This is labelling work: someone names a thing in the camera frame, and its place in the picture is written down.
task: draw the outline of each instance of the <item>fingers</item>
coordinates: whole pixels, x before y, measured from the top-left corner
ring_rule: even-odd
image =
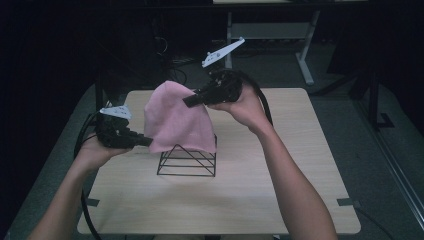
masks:
[[[229,111],[231,103],[218,103],[218,104],[210,104],[207,105],[208,108],[219,110],[219,111]]]
[[[130,149],[120,149],[120,148],[108,148],[105,147],[100,140],[97,138],[95,133],[90,133],[88,135],[88,137],[86,138],[84,144],[82,147],[85,148],[90,148],[92,150],[97,150],[97,151],[106,151],[108,153],[108,155],[110,155],[110,157],[119,155],[119,154],[123,154],[126,152],[129,152],[132,150],[132,148]]]

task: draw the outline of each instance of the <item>forearm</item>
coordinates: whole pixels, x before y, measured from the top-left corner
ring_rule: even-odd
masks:
[[[70,239],[87,173],[72,165],[29,239]]]
[[[336,239],[331,216],[271,125],[253,131],[264,150],[284,222],[293,239]]]

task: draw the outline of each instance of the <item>wooden table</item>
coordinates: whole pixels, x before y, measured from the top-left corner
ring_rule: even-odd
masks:
[[[324,199],[336,230],[360,231],[321,126],[303,89],[264,89],[274,126],[290,154]],[[130,128],[143,132],[151,91],[135,91],[126,104]],[[158,176],[160,154],[136,147],[103,166],[89,207],[99,233],[285,234],[270,175],[257,138],[228,113],[208,109],[218,138],[216,177]],[[78,230],[90,233],[84,216]]]

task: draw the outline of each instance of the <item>pink towel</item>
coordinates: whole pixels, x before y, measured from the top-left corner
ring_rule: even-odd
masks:
[[[153,138],[151,153],[171,150],[216,152],[212,122],[204,105],[188,108],[183,98],[193,95],[185,86],[166,81],[153,92],[144,108],[144,135]]]

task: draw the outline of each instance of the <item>black cable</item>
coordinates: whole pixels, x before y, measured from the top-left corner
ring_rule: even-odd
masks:
[[[251,44],[236,49],[231,54],[234,58],[252,58],[265,54],[267,50],[267,47],[264,45],[259,46],[258,44]]]
[[[373,217],[371,217],[368,213],[366,213],[364,210],[358,207],[355,207],[355,210],[358,211],[360,214],[364,215],[366,218],[368,218],[368,220],[373,222],[375,225],[377,225],[377,227],[380,228],[387,235],[387,237],[389,237],[391,240],[395,240],[395,238],[390,234],[390,232],[385,227],[383,227],[383,225],[378,223]]]
[[[173,60],[172,64],[173,64],[174,67],[182,67],[182,66],[185,66],[185,65],[190,65],[190,64],[193,64],[193,63],[201,63],[201,62],[202,62],[202,60],[193,58],[193,59],[189,59],[189,60],[186,60],[186,61]]]
[[[259,84],[256,81],[254,81],[252,78],[250,78],[247,74],[241,71],[239,71],[238,74],[242,76],[243,80],[248,82],[253,87],[253,89],[255,90],[255,93],[258,95],[259,99],[262,102],[262,107],[264,108],[265,116],[267,117],[271,125],[274,126],[274,123],[272,122],[271,111],[269,110],[268,100],[266,99],[265,94],[262,92],[261,88],[259,87]]]
[[[85,122],[84,122],[84,124],[83,124],[83,126],[82,126],[82,128],[81,128],[81,130],[80,130],[80,132],[78,134],[77,142],[75,144],[75,148],[74,148],[74,159],[77,157],[78,152],[80,151],[80,149],[82,147],[82,144],[85,141],[87,141],[88,139],[94,137],[94,136],[91,136],[91,137],[88,137],[87,139],[83,140],[83,137],[85,135],[85,132],[88,129],[88,126],[91,124],[91,122],[97,116],[98,113],[99,112],[96,112],[94,114],[89,115],[87,117],[87,119],[85,120]],[[82,207],[82,210],[83,210],[83,213],[84,213],[85,221],[87,222],[87,225],[88,225],[88,228],[90,229],[91,234],[93,235],[93,237],[96,240],[101,240],[100,235],[96,231],[96,229],[95,229],[95,227],[93,225],[93,222],[91,221],[90,213],[88,212],[87,202],[85,200],[84,189],[81,192],[81,207]]]
[[[169,76],[170,78],[172,78],[173,80],[175,80],[175,82],[180,83],[181,85],[186,85],[186,83],[187,83],[187,74],[183,70],[180,70],[178,68],[169,68],[168,70],[173,70],[174,73],[175,73],[174,74],[175,79],[172,76]],[[176,72],[180,72],[184,76],[184,80],[182,82],[180,82],[180,80],[179,80]]]

